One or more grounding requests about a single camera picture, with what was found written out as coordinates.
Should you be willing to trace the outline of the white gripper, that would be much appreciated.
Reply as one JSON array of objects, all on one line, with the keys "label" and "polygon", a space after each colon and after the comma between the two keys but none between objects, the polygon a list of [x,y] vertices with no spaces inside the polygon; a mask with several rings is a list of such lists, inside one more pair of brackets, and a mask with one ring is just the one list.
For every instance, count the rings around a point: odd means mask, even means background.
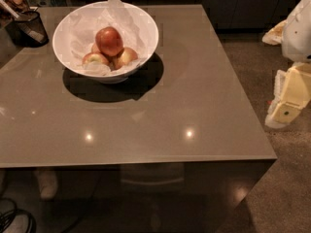
[{"label": "white gripper", "polygon": [[278,70],[265,125],[280,129],[290,125],[311,101],[311,0],[300,0],[286,19],[282,54],[295,62]]}]

